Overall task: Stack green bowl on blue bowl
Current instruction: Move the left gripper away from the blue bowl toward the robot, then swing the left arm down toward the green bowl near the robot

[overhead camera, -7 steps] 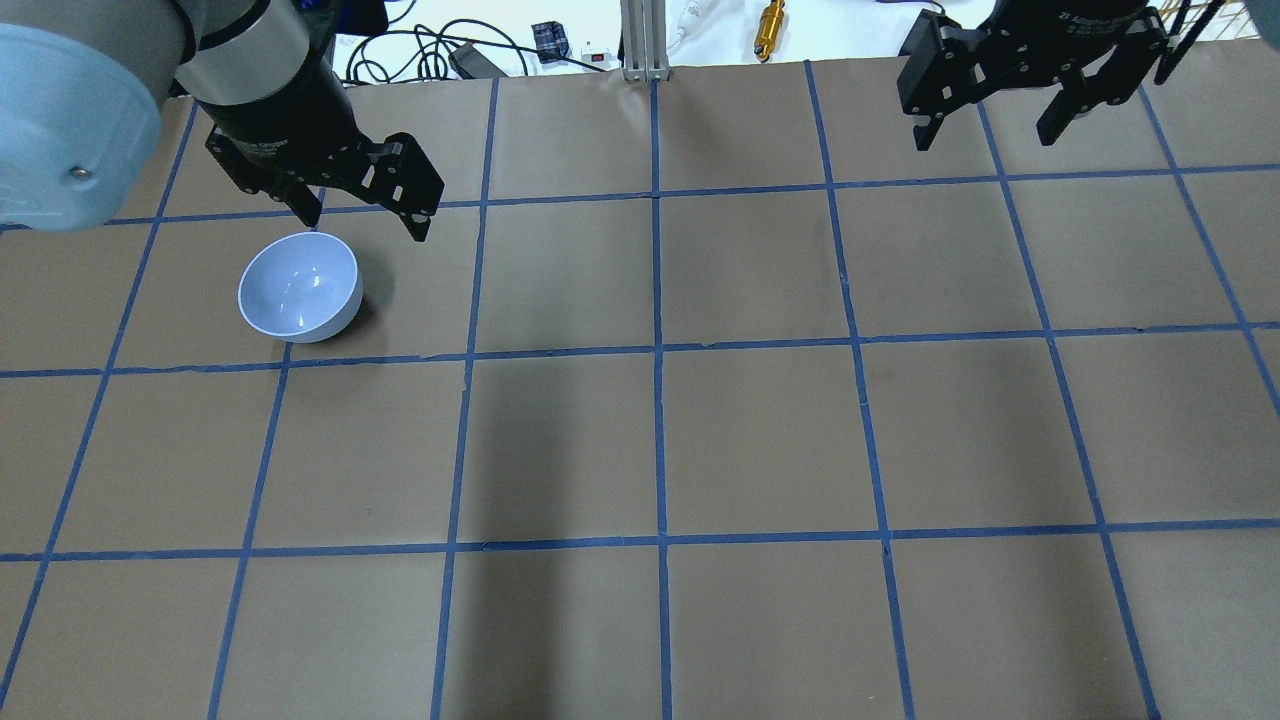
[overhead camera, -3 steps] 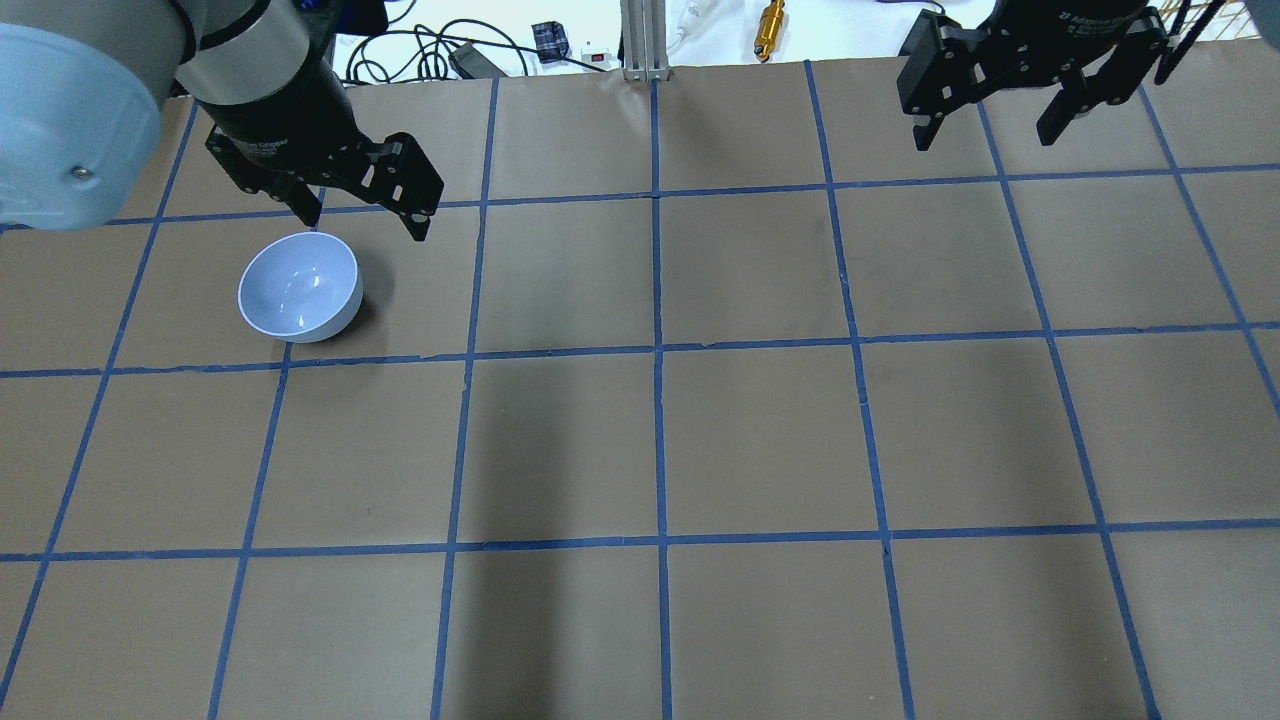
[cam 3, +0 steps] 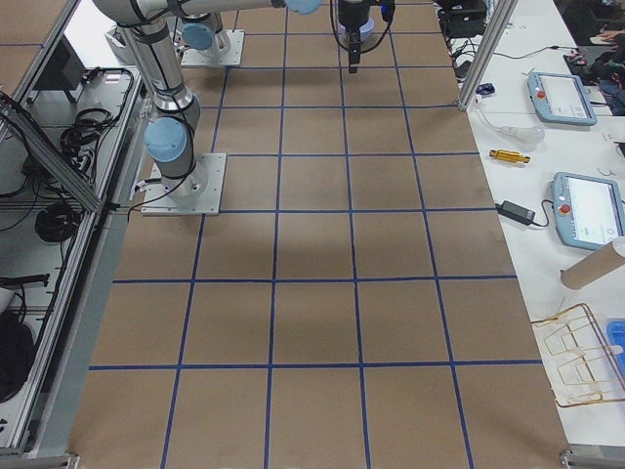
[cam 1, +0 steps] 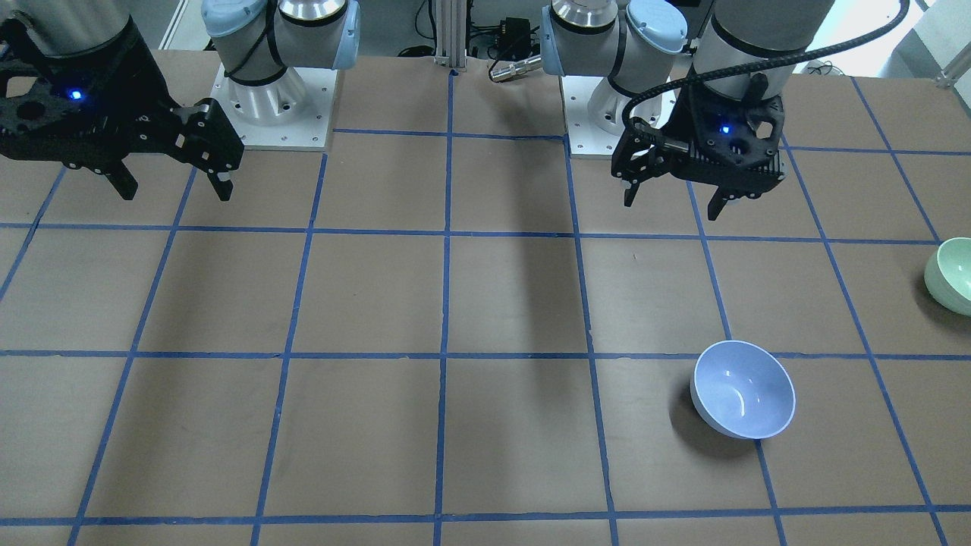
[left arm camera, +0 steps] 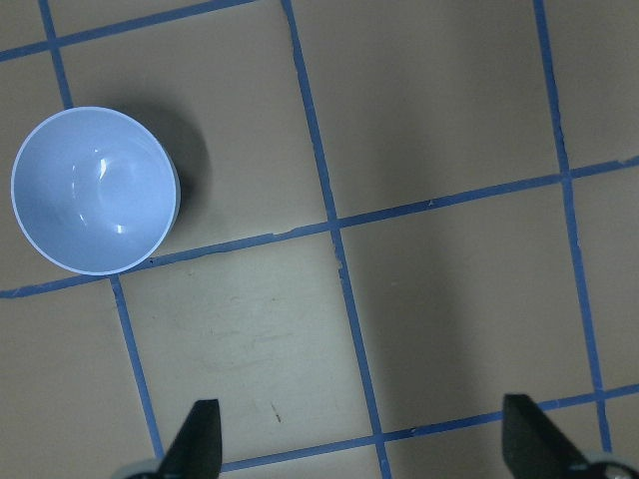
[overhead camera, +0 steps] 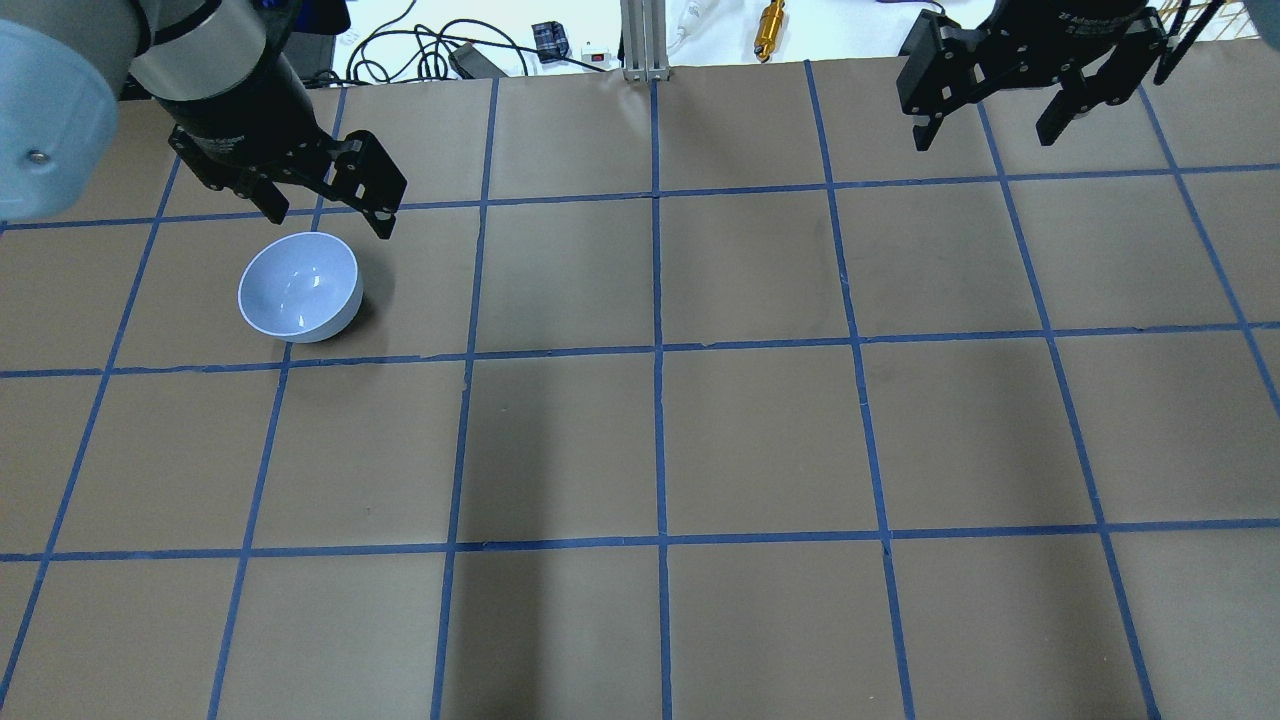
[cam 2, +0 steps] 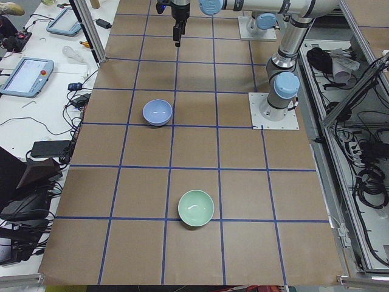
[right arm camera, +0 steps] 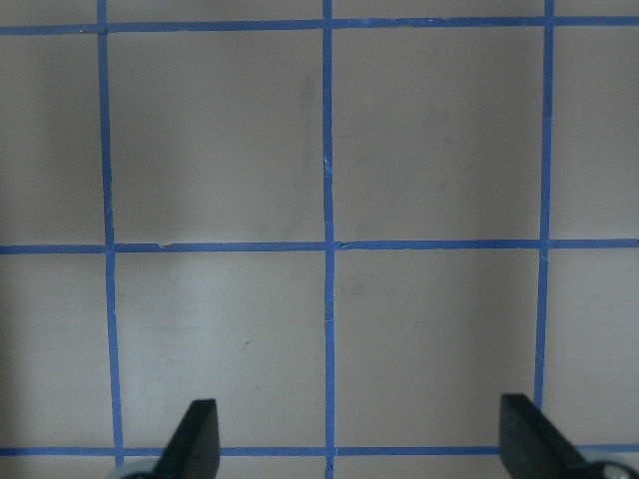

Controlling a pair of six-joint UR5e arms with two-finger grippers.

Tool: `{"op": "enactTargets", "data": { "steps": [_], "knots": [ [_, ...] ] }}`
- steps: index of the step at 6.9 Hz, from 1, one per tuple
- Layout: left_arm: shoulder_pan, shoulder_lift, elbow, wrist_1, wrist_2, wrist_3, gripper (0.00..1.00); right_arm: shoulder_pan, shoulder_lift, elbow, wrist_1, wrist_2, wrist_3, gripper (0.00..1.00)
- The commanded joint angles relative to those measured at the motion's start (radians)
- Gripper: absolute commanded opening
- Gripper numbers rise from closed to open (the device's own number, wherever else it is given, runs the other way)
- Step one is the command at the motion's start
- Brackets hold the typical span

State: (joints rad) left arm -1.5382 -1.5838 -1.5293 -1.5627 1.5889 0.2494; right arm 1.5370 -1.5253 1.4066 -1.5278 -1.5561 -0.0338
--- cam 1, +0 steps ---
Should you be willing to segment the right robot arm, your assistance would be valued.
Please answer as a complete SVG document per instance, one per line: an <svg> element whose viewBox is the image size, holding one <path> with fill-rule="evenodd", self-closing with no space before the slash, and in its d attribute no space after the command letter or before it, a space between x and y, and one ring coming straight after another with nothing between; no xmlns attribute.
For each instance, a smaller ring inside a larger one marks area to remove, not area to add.
<svg viewBox="0 0 971 546"><path fill-rule="evenodd" d="M221 201L245 144L233 127L311 111L300 70L347 70L360 47L357 1L205 1L201 15L226 98L181 105L118 1L2 3L2 155L87 169L132 200L131 153L162 153L206 174Z"/></svg>

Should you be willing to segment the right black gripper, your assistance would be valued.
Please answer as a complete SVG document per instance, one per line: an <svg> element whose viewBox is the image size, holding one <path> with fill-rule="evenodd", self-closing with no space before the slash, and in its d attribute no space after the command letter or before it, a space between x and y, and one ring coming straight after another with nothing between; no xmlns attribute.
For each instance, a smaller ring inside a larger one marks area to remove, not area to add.
<svg viewBox="0 0 971 546"><path fill-rule="evenodd" d="M14 77L33 79L21 96L2 97L3 156L86 168L132 201L139 184L124 159L162 153L203 171L218 199L231 199L243 142L214 98L190 107L174 100L134 20L66 58L42 52L21 17L3 21L2 40L2 89Z"/></svg>

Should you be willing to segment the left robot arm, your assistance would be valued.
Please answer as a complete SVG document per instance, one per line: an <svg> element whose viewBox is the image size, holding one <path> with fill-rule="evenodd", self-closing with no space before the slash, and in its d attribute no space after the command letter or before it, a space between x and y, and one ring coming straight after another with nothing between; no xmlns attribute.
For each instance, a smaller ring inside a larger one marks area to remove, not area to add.
<svg viewBox="0 0 971 546"><path fill-rule="evenodd" d="M707 216L728 202L757 199L787 175L779 149L781 93L792 63L749 63L804 53L830 1L715 1L689 74L740 65L739 75L680 89L668 121L651 122L636 97L668 83L690 40L689 22L667 1L551 1L539 40L544 72L597 77L592 111L618 137L611 173L630 206L642 182L672 175L715 187Z"/></svg>

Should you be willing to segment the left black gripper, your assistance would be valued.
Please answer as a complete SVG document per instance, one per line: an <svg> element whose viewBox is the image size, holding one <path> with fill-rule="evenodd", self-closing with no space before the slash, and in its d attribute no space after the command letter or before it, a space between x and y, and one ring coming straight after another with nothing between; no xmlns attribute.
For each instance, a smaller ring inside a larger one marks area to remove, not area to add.
<svg viewBox="0 0 971 546"><path fill-rule="evenodd" d="M707 218L717 221L729 202L759 198L784 180L781 96L765 97L766 76L745 76L742 84L740 98L687 84L660 128L633 118L611 155L611 175L627 184L624 207L633 205L642 182L670 174L714 186Z"/></svg>

